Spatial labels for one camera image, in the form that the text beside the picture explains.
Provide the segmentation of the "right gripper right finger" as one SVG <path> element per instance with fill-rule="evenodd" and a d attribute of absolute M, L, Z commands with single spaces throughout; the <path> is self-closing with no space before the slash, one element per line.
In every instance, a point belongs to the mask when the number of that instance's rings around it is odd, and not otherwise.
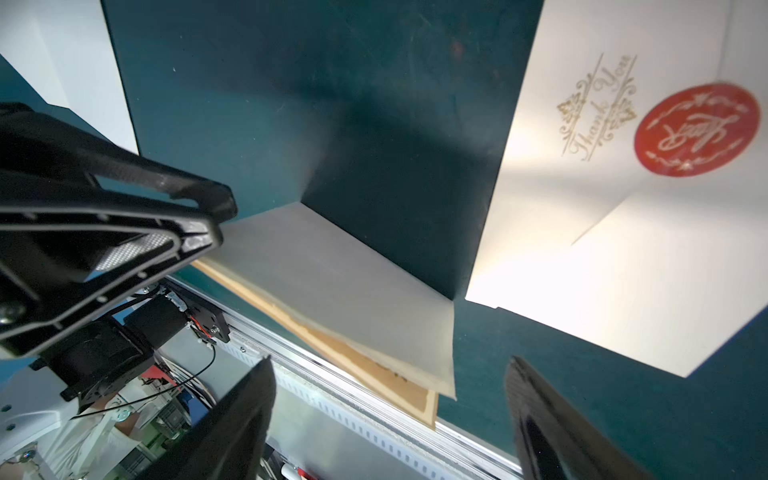
<path fill-rule="evenodd" d="M 505 374 L 516 452 L 525 479 L 651 479 L 527 361 Z"/>

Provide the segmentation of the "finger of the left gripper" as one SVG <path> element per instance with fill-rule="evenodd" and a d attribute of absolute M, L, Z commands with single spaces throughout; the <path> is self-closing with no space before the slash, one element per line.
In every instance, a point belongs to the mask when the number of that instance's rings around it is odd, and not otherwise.
<path fill-rule="evenodd" d="M 88 186 L 96 186 L 97 177 L 137 185 L 191 200 L 218 223 L 238 213 L 228 186 L 131 153 L 19 102 L 1 105 L 1 168 Z"/>
<path fill-rule="evenodd" d="M 219 247 L 199 209 L 1 174 L 1 356 L 31 356 Z"/>

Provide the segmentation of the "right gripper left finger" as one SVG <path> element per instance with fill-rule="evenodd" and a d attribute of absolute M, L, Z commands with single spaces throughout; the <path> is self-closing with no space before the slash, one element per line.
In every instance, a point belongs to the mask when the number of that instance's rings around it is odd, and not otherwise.
<path fill-rule="evenodd" d="M 138 477 L 255 479 L 276 399 L 269 357 L 259 361 L 180 442 Z"/>

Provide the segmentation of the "brown letter paper front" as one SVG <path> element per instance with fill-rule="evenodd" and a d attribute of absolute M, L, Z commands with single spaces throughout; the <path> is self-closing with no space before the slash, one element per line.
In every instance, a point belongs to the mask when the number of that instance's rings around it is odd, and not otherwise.
<path fill-rule="evenodd" d="M 193 267 L 255 307 L 301 339 L 336 367 L 354 377 L 394 407 L 427 428 L 436 428 L 438 393 L 421 387 L 379 365 L 345 342 L 299 323 L 283 307 L 258 294 L 245 283 L 228 276 L 212 263 L 196 260 Z"/>

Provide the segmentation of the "cream paper sheet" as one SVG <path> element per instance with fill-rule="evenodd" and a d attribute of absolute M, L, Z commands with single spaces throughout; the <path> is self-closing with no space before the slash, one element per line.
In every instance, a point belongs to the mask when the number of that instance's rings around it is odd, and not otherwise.
<path fill-rule="evenodd" d="M 194 264 L 205 275 L 455 397 L 451 300 L 301 203 L 227 223 L 222 233 L 223 245 Z"/>

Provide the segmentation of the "yellow envelope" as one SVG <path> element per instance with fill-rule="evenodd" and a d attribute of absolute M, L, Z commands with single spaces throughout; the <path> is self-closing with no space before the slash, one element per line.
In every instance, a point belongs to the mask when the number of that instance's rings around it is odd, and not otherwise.
<path fill-rule="evenodd" d="M 468 284 L 687 377 L 767 304 L 767 5 L 547 1 Z"/>

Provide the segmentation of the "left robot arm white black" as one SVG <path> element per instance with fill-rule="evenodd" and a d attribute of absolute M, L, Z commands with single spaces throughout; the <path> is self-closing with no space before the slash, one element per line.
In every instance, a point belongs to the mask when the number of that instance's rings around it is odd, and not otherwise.
<path fill-rule="evenodd" d="M 31 359 L 1 392 L 3 461 L 51 478 L 40 444 L 90 420 L 70 471 L 82 479 L 119 418 L 155 414 L 195 381 L 129 390 L 183 328 L 207 347 L 226 339 L 166 279 L 221 246 L 236 214 L 224 184 L 2 105 L 1 354 Z"/>

